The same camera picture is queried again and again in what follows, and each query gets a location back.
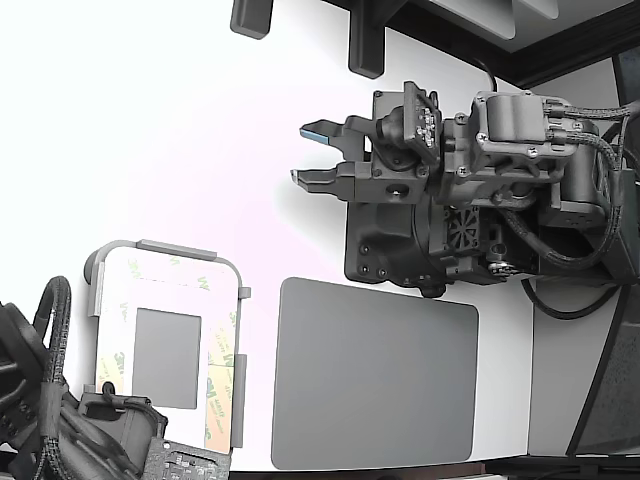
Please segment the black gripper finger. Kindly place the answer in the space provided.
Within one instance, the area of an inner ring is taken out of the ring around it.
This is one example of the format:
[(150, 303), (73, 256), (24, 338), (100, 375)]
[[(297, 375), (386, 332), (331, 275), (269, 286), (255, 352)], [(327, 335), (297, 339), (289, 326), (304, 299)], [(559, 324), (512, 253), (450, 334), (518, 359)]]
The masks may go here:
[(300, 127), (300, 135), (308, 140), (339, 150), (346, 161), (364, 159), (365, 133), (358, 129), (360, 117), (349, 116), (343, 124), (321, 119)]
[(338, 163), (331, 169), (292, 169), (293, 183), (310, 194), (327, 194), (339, 200), (355, 198), (355, 170), (350, 162)]

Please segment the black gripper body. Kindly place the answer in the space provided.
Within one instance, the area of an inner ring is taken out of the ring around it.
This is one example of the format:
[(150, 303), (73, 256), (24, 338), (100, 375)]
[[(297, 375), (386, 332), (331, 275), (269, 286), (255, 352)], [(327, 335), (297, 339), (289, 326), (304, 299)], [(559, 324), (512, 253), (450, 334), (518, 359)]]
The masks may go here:
[(362, 203), (526, 206), (533, 192), (559, 182), (571, 146), (548, 138), (568, 120), (543, 111), (545, 100), (480, 92), (469, 114), (444, 118), (436, 94), (377, 92), (373, 117), (358, 122), (372, 151), (356, 161), (355, 198)]
[(168, 425), (147, 397), (84, 393), (78, 413), (118, 443), (139, 471), (144, 470), (151, 439), (163, 438)]

